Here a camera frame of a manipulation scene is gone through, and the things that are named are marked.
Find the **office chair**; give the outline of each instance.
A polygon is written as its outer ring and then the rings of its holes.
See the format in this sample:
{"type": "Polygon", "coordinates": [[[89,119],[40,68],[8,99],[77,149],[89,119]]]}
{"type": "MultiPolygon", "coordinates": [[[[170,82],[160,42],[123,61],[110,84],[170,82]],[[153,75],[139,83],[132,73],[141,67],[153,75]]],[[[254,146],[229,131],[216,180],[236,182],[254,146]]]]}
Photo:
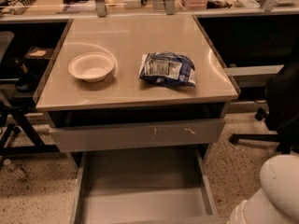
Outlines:
{"type": "Polygon", "coordinates": [[[259,109],[257,120],[265,118],[269,131],[277,134],[236,134],[229,141],[236,145],[239,139],[279,142],[277,151],[289,154],[299,150],[299,62],[292,61],[269,80],[265,87],[269,112],[259,109]]]}

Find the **bowl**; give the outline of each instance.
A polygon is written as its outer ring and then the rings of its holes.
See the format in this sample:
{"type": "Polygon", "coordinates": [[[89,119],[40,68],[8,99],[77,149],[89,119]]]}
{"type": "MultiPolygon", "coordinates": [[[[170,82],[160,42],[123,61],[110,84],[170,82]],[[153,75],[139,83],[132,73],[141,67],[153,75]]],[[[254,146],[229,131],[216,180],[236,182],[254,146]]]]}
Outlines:
{"type": "Polygon", "coordinates": [[[69,65],[68,72],[78,79],[97,82],[106,77],[116,65],[114,57],[104,52],[89,52],[76,57],[69,65]]]}

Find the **floor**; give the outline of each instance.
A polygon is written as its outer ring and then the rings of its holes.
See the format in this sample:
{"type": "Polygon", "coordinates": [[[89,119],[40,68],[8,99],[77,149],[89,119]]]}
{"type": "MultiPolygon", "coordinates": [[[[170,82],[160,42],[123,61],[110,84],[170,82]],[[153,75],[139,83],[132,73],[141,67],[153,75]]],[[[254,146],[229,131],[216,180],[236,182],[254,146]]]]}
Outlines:
{"type": "MultiPolygon", "coordinates": [[[[254,113],[226,115],[226,125],[219,142],[215,143],[206,160],[209,184],[221,217],[228,217],[242,200],[248,199],[259,187],[259,171],[263,163],[277,155],[277,144],[239,141],[228,142],[232,133],[269,133],[254,113]]],[[[38,114],[29,118],[47,144],[48,126],[38,114]]],[[[12,146],[30,142],[20,133],[11,137],[12,146]]],[[[15,180],[2,167],[0,170],[1,224],[69,223],[75,193],[76,174],[64,154],[12,157],[28,174],[25,182],[15,180]]]]}

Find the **terrazzo floor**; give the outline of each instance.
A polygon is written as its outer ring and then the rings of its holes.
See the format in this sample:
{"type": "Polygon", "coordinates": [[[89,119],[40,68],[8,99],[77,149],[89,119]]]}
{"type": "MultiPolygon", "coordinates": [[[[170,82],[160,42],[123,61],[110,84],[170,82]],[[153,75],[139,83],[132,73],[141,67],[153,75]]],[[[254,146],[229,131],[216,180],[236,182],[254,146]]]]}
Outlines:
{"type": "MultiPolygon", "coordinates": [[[[48,126],[38,114],[29,118],[41,138],[52,144],[48,126]]],[[[221,217],[228,217],[242,201],[259,187],[263,163],[277,155],[277,144],[257,141],[228,142],[232,133],[269,133],[254,113],[234,113],[225,117],[226,125],[219,142],[211,149],[205,163],[206,175],[221,217]]],[[[30,141],[23,133],[10,138],[10,145],[30,141]]],[[[16,181],[0,166],[0,223],[69,223],[75,194],[76,173],[65,154],[12,157],[20,163],[28,178],[16,181]]]]}

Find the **chair wheel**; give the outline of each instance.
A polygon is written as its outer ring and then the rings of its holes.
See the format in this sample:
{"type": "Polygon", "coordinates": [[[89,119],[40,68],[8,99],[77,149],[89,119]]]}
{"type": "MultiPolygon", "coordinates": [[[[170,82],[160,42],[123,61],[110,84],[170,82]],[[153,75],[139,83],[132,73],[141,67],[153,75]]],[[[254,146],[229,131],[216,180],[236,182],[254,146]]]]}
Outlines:
{"type": "Polygon", "coordinates": [[[258,121],[261,121],[261,120],[263,119],[263,116],[262,116],[261,114],[259,114],[259,113],[256,113],[254,117],[255,117],[255,119],[257,119],[258,121]]]}
{"type": "Polygon", "coordinates": [[[14,128],[13,128],[13,132],[14,132],[15,134],[18,134],[18,133],[21,132],[21,129],[20,129],[19,127],[14,127],[14,128]]]}
{"type": "Polygon", "coordinates": [[[229,139],[230,143],[233,144],[233,145],[236,145],[238,140],[239,139],[234,134],[232,134],[230,139],[229,139]]]}

